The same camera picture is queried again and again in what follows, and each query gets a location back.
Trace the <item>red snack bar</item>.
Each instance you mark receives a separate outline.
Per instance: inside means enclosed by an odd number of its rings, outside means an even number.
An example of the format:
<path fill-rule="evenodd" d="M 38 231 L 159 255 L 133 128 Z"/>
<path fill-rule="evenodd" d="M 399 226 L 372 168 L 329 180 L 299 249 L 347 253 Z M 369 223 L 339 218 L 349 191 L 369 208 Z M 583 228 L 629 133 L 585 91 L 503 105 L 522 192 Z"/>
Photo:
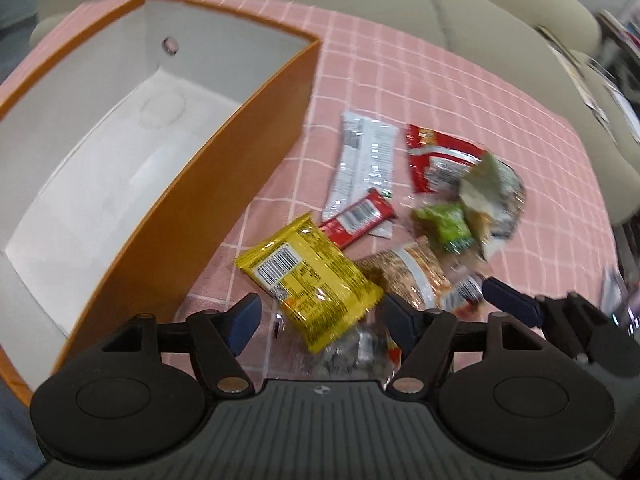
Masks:
<path fill-rule="evenodd" d="M 395 217 L 392 204 L 376 188 L 369 188 L 365 196 L 322 222 L 319 229 L 338 249 L 345 249 Z"/>

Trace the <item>white snack bar wrapper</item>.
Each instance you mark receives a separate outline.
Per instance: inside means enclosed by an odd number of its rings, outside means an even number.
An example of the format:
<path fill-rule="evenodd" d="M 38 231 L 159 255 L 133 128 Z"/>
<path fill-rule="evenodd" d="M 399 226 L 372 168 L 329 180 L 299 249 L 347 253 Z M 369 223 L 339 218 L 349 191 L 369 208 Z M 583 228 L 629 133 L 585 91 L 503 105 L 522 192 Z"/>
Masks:
<path fill-rule="evenodd" d="M 394 149 L 399 129 L 380 120 L 345 110 L 341 117 L 343 144 L 326 206 L 328 221 L 375 188 L 393 197 Z"/>

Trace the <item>yellow snack packet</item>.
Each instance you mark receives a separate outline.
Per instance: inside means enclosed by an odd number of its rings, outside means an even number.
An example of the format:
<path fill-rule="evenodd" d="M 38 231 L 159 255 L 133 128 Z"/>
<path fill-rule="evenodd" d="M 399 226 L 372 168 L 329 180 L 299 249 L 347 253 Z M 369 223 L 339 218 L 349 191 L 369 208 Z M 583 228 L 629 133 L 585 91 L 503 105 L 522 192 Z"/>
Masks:
<path fill-rule="evenodd" d="M 234 263 L 278 300 L 312 353 L 343 336 L 384 296 L 310 214 L 242 252 Z"/>

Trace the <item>red snack packet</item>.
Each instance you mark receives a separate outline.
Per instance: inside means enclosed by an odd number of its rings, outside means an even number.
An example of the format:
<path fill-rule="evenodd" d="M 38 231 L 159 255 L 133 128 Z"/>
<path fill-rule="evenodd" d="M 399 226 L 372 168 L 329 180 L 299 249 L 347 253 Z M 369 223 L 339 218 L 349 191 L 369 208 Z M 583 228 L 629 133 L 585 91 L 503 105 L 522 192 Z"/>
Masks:
<path fill-rule="evenodd" d="M 462 178 L 486 154 L 467 140 L 416 125 L 408 125 L 405 139 L 413 189 L 420 194 L 457 195 Z"/>

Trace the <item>clear candy bag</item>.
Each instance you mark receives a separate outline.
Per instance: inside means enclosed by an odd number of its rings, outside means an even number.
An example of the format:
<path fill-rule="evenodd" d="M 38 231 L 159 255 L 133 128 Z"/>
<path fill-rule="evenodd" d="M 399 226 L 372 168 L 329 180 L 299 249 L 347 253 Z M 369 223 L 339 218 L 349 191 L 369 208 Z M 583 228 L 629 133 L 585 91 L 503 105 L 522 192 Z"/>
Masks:
<path fill-rule="evenodd" d="M 376 380 L 385 387 L 399 368 L 401 351 L 390 338 L 379 308 L 344 335 L 311 353 L 302 335 L 278 313 L 273 322 L 265 378 Z"/>

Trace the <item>silver green snack bag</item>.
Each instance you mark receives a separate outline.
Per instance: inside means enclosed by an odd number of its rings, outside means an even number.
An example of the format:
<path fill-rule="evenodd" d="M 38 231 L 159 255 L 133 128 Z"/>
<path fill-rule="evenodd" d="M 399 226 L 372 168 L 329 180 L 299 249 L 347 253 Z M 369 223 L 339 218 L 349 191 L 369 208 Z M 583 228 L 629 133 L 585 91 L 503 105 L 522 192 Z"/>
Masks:
<path fill-rule="evenodd" d="M 488 261 L 518 228 L 526 205 L 524 183 L 509 165 L 487 152 L 460 180 L 458 196 L 465 222 Z"/>

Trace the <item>green raisin packet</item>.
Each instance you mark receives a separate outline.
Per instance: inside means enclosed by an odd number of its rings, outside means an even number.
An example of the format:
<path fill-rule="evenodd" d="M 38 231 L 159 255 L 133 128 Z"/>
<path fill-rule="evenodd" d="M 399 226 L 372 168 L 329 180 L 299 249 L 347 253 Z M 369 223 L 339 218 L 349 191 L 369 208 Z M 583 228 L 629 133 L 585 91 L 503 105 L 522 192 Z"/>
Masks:
<path fill-rule="evenodd" d="M 411 219 L 418 234 L 425 235 L 443 252 L 461 254 L 475 243 L 459 203 L 438 203 L 413 209 Z"/>

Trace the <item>clear nut snack packet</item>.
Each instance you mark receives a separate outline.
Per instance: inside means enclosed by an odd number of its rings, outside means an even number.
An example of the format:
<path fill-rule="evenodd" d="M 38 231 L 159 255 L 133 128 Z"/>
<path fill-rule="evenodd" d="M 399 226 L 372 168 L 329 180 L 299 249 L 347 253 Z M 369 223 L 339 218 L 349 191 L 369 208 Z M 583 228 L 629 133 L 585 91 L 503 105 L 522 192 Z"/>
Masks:
<path fill-rule="evenodd" d="M 361 258 L 356 266 L 371 282 L 405 299 L 416 310 L 439 309 L 474 318 L 485 301 L 482 285 L 491 268 L 472 247 L 434 249 L 426 237 Z"/>

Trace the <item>orange cardboard box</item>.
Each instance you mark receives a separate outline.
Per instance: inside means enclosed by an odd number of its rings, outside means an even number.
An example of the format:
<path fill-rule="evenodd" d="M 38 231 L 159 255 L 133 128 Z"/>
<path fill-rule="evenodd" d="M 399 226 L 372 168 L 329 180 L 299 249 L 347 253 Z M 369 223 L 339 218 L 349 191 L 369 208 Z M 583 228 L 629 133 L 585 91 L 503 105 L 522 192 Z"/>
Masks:
<path fill-rule="evenodd" d="M 303 130 L 321 41 L 210 0 L 74 11 L 1 88 L 1 375 L 174 317 Z"/>

